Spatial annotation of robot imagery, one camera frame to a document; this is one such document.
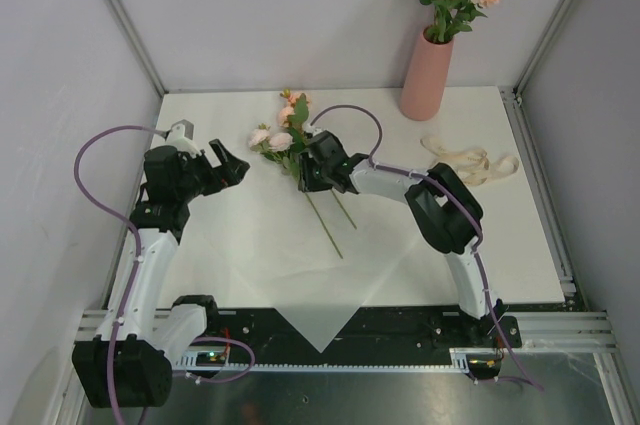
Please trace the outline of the white wrapping paper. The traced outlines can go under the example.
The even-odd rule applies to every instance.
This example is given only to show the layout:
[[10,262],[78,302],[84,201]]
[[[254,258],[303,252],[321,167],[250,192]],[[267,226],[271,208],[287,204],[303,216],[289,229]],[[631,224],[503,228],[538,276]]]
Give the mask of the white wrapping paper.
[[304,195],[239,133],[223,144],[249,162],[243,182],[190,205],[159,306],[182,295],[222,308],[273,308],[325,349],[361,306],[450,305],[445,258],[407,205],[371,195]]

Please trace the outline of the cream printed ribbon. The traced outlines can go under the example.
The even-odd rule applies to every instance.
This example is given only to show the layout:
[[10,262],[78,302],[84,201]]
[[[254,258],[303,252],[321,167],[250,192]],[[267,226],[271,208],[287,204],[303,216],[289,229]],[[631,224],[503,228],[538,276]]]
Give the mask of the cream printed ribbon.
[[452,151],[445,148],[438,137],[432,135],[423,136],[420,144],[433,155],[433,166],[448,165],[468,187],[479,187],[507,179],[520,169],[520,160],[514,155],[505,155],[491,161],[488,152],[482,147]]

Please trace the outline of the pink flower bouquet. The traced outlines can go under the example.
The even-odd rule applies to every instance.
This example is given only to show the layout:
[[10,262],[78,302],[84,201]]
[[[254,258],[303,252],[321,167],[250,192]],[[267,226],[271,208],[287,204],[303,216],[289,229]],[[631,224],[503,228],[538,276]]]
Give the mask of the pink flower bouquet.
[[311,101],[304,92],[293,92],[290,89],[284,89],[280,93],[280,97],[284,100],[283,108],[278,112],[277,124],[280,131],[287,126],[308,125],[307,120],[310,117]]

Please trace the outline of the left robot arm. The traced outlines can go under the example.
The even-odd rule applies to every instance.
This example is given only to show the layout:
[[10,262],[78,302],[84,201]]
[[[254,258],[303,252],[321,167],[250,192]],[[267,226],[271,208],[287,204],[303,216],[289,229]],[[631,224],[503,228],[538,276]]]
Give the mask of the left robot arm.
[[144,155],[145,179],[125,223],[128,250],[121,255],[108,311],[93,338],[75,343],[72,363],[94,408],[160,407],[168,399],[174,365],[196,341],[221,332],[210,295],[177,299],[156,324],[159,292],[190,218],[190,203],[241,183],[249,164],[218,139],[209,143],[219,163],[170,141]]

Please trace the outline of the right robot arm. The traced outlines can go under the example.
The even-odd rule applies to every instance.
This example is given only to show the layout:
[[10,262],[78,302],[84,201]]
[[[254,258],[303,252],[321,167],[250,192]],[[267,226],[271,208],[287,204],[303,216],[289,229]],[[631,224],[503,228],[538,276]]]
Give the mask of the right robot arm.
[[491,291],[479,246],[483,209],[453,169],[439,163],[420,172],[348,155],[329,131],[308,138],[297,159],[303,192],[335,190],[374,195],[407,205],[421,236],[449,265],[458,292],[463,338],[484,346],[497,334],[501,299]]

